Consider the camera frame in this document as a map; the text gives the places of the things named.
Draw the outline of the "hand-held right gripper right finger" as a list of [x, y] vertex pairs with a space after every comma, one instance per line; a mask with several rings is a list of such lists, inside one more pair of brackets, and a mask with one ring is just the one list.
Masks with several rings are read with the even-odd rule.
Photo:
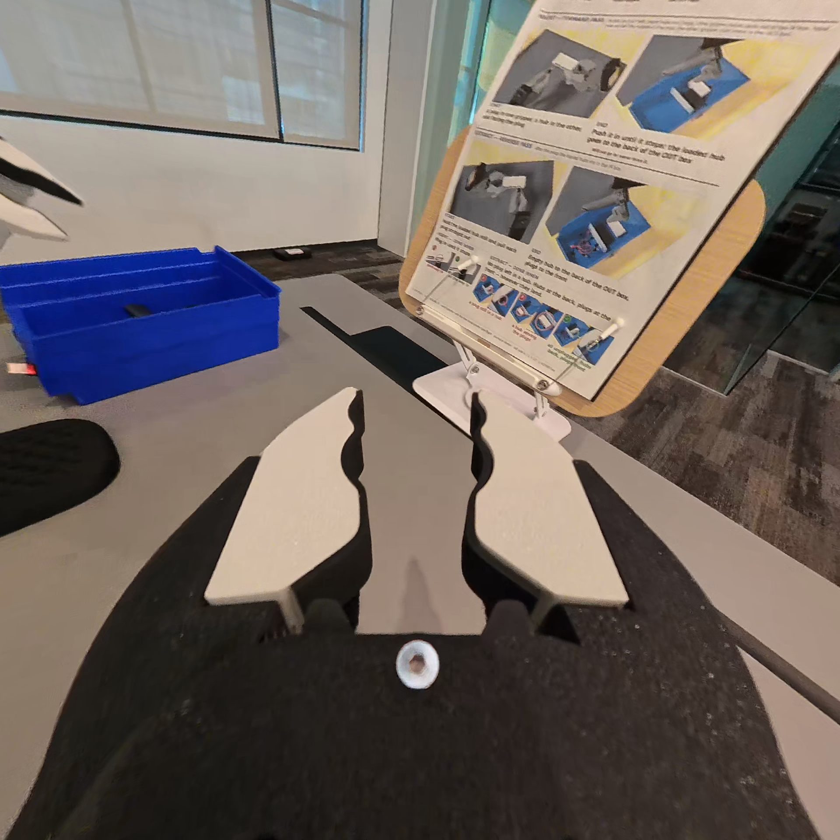
[[470, 435], [476, 485], [461, 570], [486, 619], [513, 602], [538, 631], [561, 607], [629, 607], [574, 458], [559, 439], [489, 390], [471, 396]]

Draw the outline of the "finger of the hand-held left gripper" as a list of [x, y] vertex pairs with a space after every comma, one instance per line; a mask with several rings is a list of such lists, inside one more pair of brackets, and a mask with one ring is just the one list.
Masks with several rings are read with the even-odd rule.
[[1, 176], [9, 183], [45, 193], [67, 203], [84, 204], [78, 194], [58, 181], [26, 153], [1, 138]]
[[1, 249], [13, 236], [65, 242], [67, 233], [37, 209], [28, 206], [31, 191], [16, 185], [1, 188]]

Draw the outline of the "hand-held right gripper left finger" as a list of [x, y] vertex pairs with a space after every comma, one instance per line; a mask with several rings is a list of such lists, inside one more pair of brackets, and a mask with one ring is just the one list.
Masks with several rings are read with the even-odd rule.
[[359, 622], [372, 572], [364, 395], [343, 388], [263, 450], [206, 585], [210, 606], [269, 603], [288, 632]]

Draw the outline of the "blue plastic bin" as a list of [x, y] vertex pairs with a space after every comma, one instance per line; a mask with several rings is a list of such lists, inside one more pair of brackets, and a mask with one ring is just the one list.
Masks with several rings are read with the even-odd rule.
[[81, 405], [279, 346], [280, 288], [218, 246], [3, 266], [1, 289], [45, 391]]

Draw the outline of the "black mesh elbow pad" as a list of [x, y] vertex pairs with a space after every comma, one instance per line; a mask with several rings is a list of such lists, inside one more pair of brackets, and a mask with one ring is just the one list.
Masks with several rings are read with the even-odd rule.
[[85, 419], [1, 434], [1, 535], [74, 508], [105, 490], [121, 468], [107, 431]]

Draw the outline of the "window with white blinds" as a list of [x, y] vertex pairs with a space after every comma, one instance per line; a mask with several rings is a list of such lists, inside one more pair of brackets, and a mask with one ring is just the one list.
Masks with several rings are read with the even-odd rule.
[[357, 151], [364, 18], [343, 1], [2, 1], [2, 112]]

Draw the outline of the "printed instruction sheet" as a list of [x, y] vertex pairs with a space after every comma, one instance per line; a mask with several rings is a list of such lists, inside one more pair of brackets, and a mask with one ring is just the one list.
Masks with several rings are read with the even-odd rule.
[[535, 3], [408, 296], [593, 401], [838, 38], [838, 2]]

